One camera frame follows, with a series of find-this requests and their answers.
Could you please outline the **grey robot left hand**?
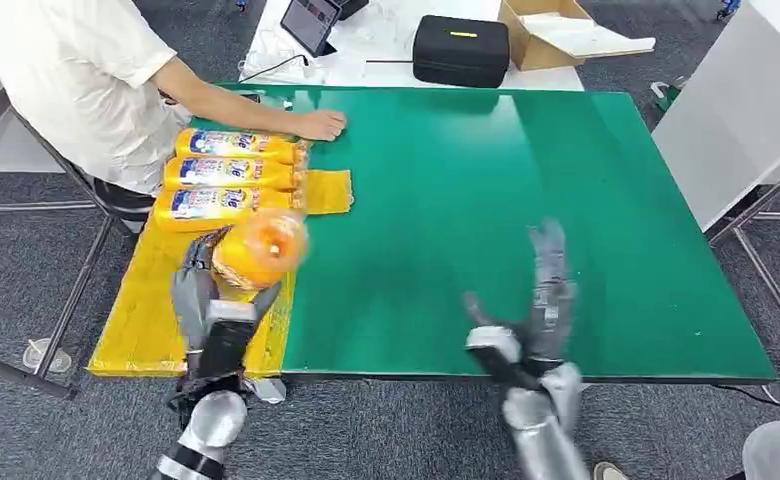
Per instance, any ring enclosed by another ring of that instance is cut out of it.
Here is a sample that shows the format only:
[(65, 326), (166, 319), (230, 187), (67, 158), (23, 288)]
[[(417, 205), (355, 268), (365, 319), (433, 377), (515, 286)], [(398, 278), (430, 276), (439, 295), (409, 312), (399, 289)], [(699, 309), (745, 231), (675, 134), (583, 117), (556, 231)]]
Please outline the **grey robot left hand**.
[[(205, 348), (207, 335), (217, 322), (209, 315), (211, 302), (220, 298), (214, 280), (212, 256), (215, 247), (231, 230), (229, 226), (204, 234), (188, 247), (183, 262), (173, 274), (171, 299), (185, 347), (190, 352)], [(213, 351), (223, 354), (227, 349), (245, 349), (257, 328), (274, 304), (281, 291), (282, 283), (260, 289), (247, 304), (230, 303), (226, 307), (225, 323), (236, 324), (234, 333), (225, 335), (224, 344)]]

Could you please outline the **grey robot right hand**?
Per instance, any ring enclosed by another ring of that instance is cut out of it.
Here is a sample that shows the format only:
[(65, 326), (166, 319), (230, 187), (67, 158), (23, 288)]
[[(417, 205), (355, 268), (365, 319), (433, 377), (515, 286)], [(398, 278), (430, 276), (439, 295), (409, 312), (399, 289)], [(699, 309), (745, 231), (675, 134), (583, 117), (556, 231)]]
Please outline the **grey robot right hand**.
[(524, 319), (498, 321), (485, 313), (475, 293), (467, 292), (463, 297), (473, 322), (465, 350), (491, 374), (505, 367), (537, 377), (564, 362), (577, 293), (569, 277), (565, 233), (557, 220), (546, 218), (529, 228), (529, 239), (534, 250), (535, 285)]

